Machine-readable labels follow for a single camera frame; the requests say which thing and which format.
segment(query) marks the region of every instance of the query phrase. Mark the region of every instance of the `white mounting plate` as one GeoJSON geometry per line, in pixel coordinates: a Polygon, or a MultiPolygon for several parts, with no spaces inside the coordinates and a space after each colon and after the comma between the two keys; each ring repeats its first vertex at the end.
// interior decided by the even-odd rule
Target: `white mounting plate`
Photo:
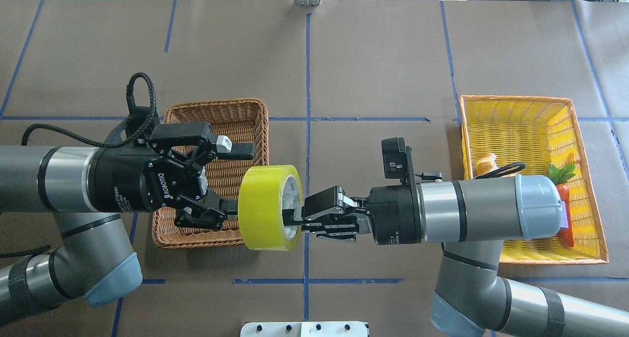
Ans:
{"type": "Polygon", "coordinates": [[[369,337],[369,328],[367,323],[360,321],[247,323],[242,326],[240,337],[369,337]]]}

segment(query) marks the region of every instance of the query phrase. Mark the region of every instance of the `tape roll core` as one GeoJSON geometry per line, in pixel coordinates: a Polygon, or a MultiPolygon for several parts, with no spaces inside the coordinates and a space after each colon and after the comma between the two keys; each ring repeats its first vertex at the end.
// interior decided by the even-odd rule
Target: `tape roll core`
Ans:
{"type": "Polygon", "coordinates": [[[300,225],[285,226],[283,210],[301,216],[303,192],[292,165],[251,167],[240,185],[238,226],[250,250],[291,251],[297,246],[300,225]]]}

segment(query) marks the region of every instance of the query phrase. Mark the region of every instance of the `brown wicker basket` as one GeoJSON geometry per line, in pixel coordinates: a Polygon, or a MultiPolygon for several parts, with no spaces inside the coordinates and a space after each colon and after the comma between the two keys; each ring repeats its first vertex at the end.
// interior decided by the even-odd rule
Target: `brown wicker basket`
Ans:
{"type": "MultiPolygon", "coordinates": [[[[232,142],[254,143],[254,159],[214,160],[205,167],[207,185],[225,198],[238,198],[243,176],[256,165],[269,164],[269,114],[264,102],[254,98],[187,102],[166,110],[164,123],[207,121],[212,132],[232,142]]],[[[182,153],[189,147],[176,147],[182,153]]],[[[175,227],[175,210],[164,207],[153,213],[153,242],[161,248],[186,249],[242,245],[238,219],[223,223],[221,230],[175,227]]]]}

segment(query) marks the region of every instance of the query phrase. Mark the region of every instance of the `light blue joint cap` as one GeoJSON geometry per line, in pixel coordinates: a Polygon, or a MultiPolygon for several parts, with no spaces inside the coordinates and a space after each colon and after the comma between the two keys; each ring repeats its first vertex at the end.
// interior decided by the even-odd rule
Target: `light blue joint cap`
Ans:
{"type": "Polygon", "coordinates": [[[557,187],[541,174],[515,176],[519,225],[526,240],[550,238],[561,226],[562,209],[557,187]]]}
{"type": "Polygon", "coordinates": [[[450,337],[481,337],[485,328],[479,327],[458,310],[433,292],[433,308],[430,321],[439,331],[450,337]]]}
{"type": "Polygon", "coordinates": [[[142,271],[134,252],[94,285],[85,294],[85,300],[92,307],[103,306],[133,292],[140,284],[142,271]]]}

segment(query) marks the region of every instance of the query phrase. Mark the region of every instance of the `black rubber band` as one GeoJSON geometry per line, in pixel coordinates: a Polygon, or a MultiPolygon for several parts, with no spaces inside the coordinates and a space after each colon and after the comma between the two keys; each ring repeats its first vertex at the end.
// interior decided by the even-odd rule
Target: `black rubber band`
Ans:
{"type": "Polygon", "coordinates": [[[564,303],[561,302],[559,294],[553,290],[542,287],[539,289],[544,293],[546,304],[548,304],[548,320],[542,337],[561,337],[564,334],[564,328],[566,328],[564,303]]]}
{"type": "Polygon", "coordinates": [[[500,325],[496,328],[496,331],[501,331],[503,328],[505,328],[507,321],[509,321],[509,315],[511,315],[511,306],[512,306],[512,301],[513,301],[513,296],[511,293],[511,285],[509,284],[509,281],[502,277],[500,277],[500,279],[502,279],[503,282],[505,283],[507,302],[505,305],[505,314],[503,314],[503,319],[502,321],[500,321],[500,325]]]}
{"type": "Polygon", "coordinates": [[[56,153],[56,151],[58,151],[60,148],[61,147],[55,147],[53,149],[50,149],[46,156],[43,157],[43,160],[41,160],[40,171],[37,174],[37,189],[40,194],[41,203],[43,203],[43,205],[45,205],[47,209],[52,210],[53,212],[58,212],[58,210],[56,210],[52,206],[48,198],[48,194],[46,193],[46,170],[48,169],[50,159],[52,158],[54,153],[56,153]]]}
{"type": "Polygon", "coordinates": [[[48,259],[48,269],[50,272],[50,280],[52,281],[52,285],[55,287],[57,292],[64,297],[65,299],[71,300],[74,299],[72,295],[68,294],[63,288],[61,288],[61,284],[59,283],[59,279],[57,279],[57,274],[55,272],[55,255],[57,254],[57,250],[55,249],[50,253],[50,258],[48,259]]]}
{"type": "Polygon", "coordinates": [[[497,266],[490,265],[489,263],[485,263],[485,262],[476,261],[475,259],[469,259],[467,257],[459,256],[458,254],[454,254],[452,252],[444,251],[443,256],[454,259],[455,261],[459,261],[461,263],[465,263],[466,265],[470,265],[470,266],[474,266],[478,268],[485,268],[486,270],[493,270],[493,271],[498,270],[497,266]]]}
{"type": "Polygon", "coordinates": [[[84,232],[85,230],[94,229],[97,226],[103,225],[105,223],[109,223],[119,219],[120,216],[118,214],[114,214],[112,216],[108,216],[107,218],[102,218],[97,221],[93,221],[91,223],[87,223],[86,225],[81,225],[79,227],[75,227],[74,229],[70,229],[68,231],[61,233],[61,239],[69,238],[72,235],[79,234],[79,232],[84,232]]]}
{"type": "Polygon", "coordinates": [[[46,309],[40,306],[29,292],[27,284],[27,265],[33,256],[25,256],[16,262],[9,271],[9,294],[14,305],[24,315],[38,315],[46,309]]]}
{"type": "Polygon", "coordinates": [[[458,181],[453,181],[454,193],[457,195],[458,203],[458,242],[462,243],[467,239],[467,212],[465,210],[465,200],[463,199],[463,191],[458,181]]]}

